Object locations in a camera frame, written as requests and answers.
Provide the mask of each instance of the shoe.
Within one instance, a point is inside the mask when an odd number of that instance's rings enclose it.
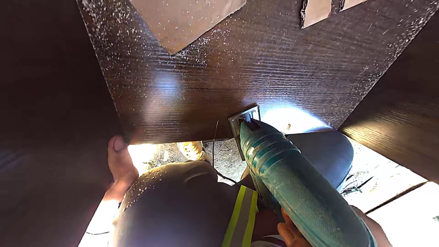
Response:
[[[212,158],[203,150],[203,143],[198,142],[179,142],[178,149],[188,160],[206,160],[212,164]]]

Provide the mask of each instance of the brown laminated board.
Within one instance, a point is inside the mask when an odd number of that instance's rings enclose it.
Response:
[[[1,246],[77,247],[117,113],[76,1],[2,1]]]
[[[368,0],[301,29],[302,2],[249,0],[169,56],[128,0],[78,0],[131,143],[213,139],[217,121],[231,138],[227,117],[255,103],[287,134],[338,128],[438,2]]]
[[[439,13],[436,13],[339,129],[436,183],[439,183],[438,30]]]

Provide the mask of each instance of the dark wood panel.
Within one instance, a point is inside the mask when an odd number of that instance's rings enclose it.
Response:
[[[336,1],[300,29],[301,1],[249,0],[169,56],[128,0],[78,4],[131,143],[212,139],[217,121],[230,138],[227,117],[254,103],[270,124],[313,125],[298,109],[338,128],[438,8],[369,0],[338,13]]]
[[[439,183],[439,13],[398,57],[340,131]]]
[[[74,0],[0,6],[0,245],[76,247],[117,113]]]

